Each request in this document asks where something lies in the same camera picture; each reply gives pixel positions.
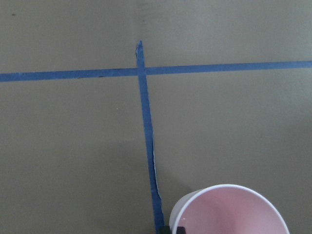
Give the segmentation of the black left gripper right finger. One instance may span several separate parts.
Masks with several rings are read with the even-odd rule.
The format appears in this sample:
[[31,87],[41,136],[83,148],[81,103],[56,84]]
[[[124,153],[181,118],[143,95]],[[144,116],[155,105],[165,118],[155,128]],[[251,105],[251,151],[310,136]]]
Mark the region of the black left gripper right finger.
[[185,234],[185,228],[181,227],[181,226],[178,226],[177,227],[177,234]]

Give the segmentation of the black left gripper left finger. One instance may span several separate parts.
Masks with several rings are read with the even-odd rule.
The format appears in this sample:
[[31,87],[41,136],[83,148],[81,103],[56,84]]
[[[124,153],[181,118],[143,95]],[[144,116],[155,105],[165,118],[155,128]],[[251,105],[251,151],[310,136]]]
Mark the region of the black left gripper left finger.
[[169,226],[159,227],[159,234],[169,234]]

